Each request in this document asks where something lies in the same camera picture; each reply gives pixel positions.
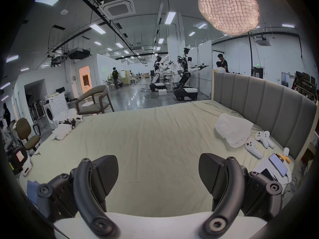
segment person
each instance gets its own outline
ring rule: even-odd
[[[226,73],[229,73],[227,61],[224,59],[223,54],[218,54],[217,56],[221,61],[221,66],[225,68]]]
[[[217,61],[216,65],[217,65],[217,71],[218,72],[221,72],[221,73],[225,73],[226,72],[225,68],[222,67],[222,63],[220,61]]]
[[[5,152],[8,151],[8,146],[11,144],[12,142],[12,138],[11,135],[8,131],[8,129],[6,127],[4,127],[2,120],[0,120],[0,128],[1,128],[1,133],[4,139],[4,150]]]
[[[3,118],[6,120],[7,126],[9,126],[11,121],[11,114],[9,112],[9,109],[7,108],[6,103],[3,103]]]
[[[116,67],[113,67],[112,76],[113,76],[113,79],[114,79],[115,89],[117,90],[117,89],[119,88],[119,87],[118,87],[118,82],[117,82],[117,79],[118,79],[118,77],[119,77],[119,73],[118,73]]]

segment shiny gray floor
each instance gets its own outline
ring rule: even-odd
[[[111,103],[116,112],[126,110],[138,110],[144,108],[152,108],[159,106],[168,106],[173,104],[179,104],[189,101],[177,101],[174,97],[173,91],[167,91],[167,95],[159,96],[158,92],[152,92],[149,89],[150,81],[148,79],[142,80],[137,85],[131,85],[128,87],[122,87],[118,90],[111,92]],[[204,100],[207,96],[198,93],[197,100]]]

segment humanoid robot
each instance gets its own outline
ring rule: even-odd
[[[197,99],[198,90],[190,86],[185,86],[185,83],[190,78],[190,75],[192,72],[199,71],[207,67],[204,64],[202,64],[200,66],[194,66],[189,68],[192,62],[192,58],[187,56],[188,52],[189,52],[189,49],[184,48],[184,57],[178,58],[178,63],[181,64],[181,67],[183,68],[183,72],[180,73],[181,80],[177,84],[177,87],[174,88],[174,96],[178,101],[184,101],[185,98],[188,98],[191,100]]]
[[[155,92],[155,91],[158,91],[158,90],[163,90],[163,89],[166,89],[166,85],[164,82],[160,82],[160,73],[161,73],[161,69],[163,71],[167,70],[168,67],[164,67],[162,64],[161,64],[161,61],[162,60],[162,57],[161,56],[157,56],[156,57],[156,61],[154,63],[154,73],[155,73],[155,76],[153,78],[153,81],[152,83],[150,84],[150,89],[152,92]]]

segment olive office chair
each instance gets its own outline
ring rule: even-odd
[[[38,126],[39,134],[37,134],[37,131],[35,130],[35,126]],[[28,139],[28,137],[31,133],[31,127],[30,127],[30,124],[26,118],[21,118],[17,121],[16,130],[17,130],[17,133],[19,136],[18,141],[20,142],[20,144],[22,146],[24,146],[24,148],[26,150],[33,149],[34,151],[36,151],[37,149],[35,146],[38,144],[38,142],[40,141],[40,138],[41,138],[39,124],[33,125],[33,130],[34,130],[36,135],[32,136],[30,139]]]

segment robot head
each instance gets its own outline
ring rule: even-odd
[[[189,49],[188,48],[184,48],[184,54],[188,54],[188,52],[189,52]]]

